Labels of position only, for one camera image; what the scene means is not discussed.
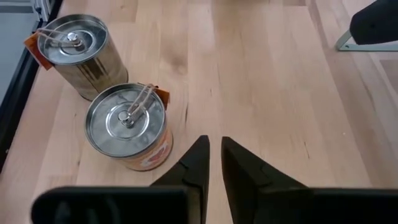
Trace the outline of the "black aluminium table frame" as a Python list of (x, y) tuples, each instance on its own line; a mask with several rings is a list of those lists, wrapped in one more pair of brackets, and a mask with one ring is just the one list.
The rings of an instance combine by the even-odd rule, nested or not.
[(0, 0), (0, 173), (39, 64), (24, 41), (54, 20), (63, 0)]

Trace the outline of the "silver candle tin orange label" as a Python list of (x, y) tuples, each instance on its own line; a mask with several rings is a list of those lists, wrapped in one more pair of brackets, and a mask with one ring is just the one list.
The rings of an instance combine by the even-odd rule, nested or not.
[(85, 134), (98, 152), (136, 171), (155, 169), (172, 151), (169, 94), (152, 84), (112, 86), (91, 103)]

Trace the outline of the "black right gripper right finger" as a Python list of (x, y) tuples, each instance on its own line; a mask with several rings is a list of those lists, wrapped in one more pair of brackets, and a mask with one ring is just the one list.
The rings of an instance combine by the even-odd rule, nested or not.
[(308, 187), (223, 137), (234, 224), (398, 224), (398, 189)]

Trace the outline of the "silver candle tin gold label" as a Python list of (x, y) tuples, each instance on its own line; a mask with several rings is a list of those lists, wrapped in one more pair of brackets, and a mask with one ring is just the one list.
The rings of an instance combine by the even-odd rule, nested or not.
[(24, 45), (40, 66), (54, 68), (86, 100), (129, 80), (106, 24), (95, 16), (59, 17), (38, 28)]

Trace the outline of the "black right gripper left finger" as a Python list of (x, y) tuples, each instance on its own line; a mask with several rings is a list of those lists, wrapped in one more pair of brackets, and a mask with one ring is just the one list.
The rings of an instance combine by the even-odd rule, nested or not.
[(205, 224), (210, 141), (200, 136), (147, 187), (64, 186), (33, 202), (32, 224)]

